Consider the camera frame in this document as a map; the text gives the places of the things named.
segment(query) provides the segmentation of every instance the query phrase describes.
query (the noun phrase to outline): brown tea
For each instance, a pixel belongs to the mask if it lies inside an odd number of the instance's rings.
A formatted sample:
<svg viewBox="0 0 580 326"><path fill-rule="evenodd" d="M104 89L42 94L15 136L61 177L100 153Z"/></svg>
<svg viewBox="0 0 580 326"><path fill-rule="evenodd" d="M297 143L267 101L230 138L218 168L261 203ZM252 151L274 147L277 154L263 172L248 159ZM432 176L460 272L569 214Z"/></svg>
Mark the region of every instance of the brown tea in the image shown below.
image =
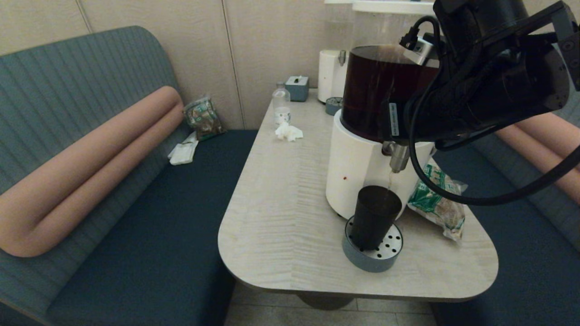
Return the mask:
<svg viewBox="0 0 580 326"><path fill-rule="evenodd" d="M403 51L398 45L359 46L350 51L341 116L350 132L380 141L382 103L404 106L437 74L436 68L415 64Z"/></svg>

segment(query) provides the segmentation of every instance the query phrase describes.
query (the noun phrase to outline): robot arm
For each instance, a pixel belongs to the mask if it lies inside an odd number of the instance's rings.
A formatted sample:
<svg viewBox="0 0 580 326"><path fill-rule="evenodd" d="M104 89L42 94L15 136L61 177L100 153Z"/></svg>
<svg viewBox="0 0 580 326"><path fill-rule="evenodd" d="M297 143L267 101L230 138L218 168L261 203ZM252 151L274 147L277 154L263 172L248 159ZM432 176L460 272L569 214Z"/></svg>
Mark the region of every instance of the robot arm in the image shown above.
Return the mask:
<svg viewBox="0 0 580 326"><path fill-rule="evenodd" d="M445 39L440 38L437 27L435 35L418 40L420 21L402 38L401 45L417 53L423 48L418 42L433 44L439 60L437 76L427 89L398 108L397 114L383 114L381 123L383 148L393 155L393 170L403 169L410 157L424 182L427 178L414 155L415 142L436 142L438 149L452 150L533 115L562 108L568 101L568 76L580 90L580 32L564 2L531 17L522 0L436 0L433 10ZM555 33L530 34L550 23ZM552 45L556 42L560 52ZM532 183L533 189L525 190L526 195L569 171L564 168L575 166L580 150L575 152L556 173L549 172L539 184ZM439 188L434 191L476 205L500 204L524 196L471 201Z"/></svg>

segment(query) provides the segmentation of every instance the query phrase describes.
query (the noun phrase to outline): table leg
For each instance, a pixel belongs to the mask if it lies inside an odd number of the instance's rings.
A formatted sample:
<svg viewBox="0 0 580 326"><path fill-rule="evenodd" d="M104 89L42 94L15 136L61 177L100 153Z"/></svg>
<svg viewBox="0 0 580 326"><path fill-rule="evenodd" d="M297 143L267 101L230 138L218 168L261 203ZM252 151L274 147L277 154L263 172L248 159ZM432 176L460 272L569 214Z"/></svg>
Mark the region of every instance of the table leg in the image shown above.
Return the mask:
<svg viewBox="0 0 580 326"><path fill-rule="evenodd" d="M298 298L312 308L320 310L338 310L348 305L354 298L341 296L298 295Z"/></svg>

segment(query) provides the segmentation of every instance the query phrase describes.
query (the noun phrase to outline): tissue box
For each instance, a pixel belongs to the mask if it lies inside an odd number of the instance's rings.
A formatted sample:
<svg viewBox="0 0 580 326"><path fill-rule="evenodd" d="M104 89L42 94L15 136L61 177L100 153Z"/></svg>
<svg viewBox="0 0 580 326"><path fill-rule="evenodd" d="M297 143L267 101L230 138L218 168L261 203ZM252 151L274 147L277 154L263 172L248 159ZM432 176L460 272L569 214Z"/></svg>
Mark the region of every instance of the tissue box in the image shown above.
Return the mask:
<svg viewBox="0 0 580 326"><path fill-rule="evenodd" d="M308 98L308 77L290 76L286 82L286 89L290 92L290 101L306 101Z"/></svg>

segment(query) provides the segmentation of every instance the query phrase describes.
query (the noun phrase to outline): plastic water bottle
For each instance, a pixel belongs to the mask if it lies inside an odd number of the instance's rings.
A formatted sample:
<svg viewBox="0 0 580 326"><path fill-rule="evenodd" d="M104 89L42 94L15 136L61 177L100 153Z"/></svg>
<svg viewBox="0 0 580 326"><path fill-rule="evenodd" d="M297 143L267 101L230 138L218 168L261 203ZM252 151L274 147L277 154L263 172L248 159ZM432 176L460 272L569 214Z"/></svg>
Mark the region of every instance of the plastic water bottle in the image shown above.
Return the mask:
<svg viewBox="0 0 580 326"><path fill-rule="evenodd" d="M284 87L283 82L277 82L278 87L272 94L272 106L274 107L274 123L290 123L290 92Z"/></svg>

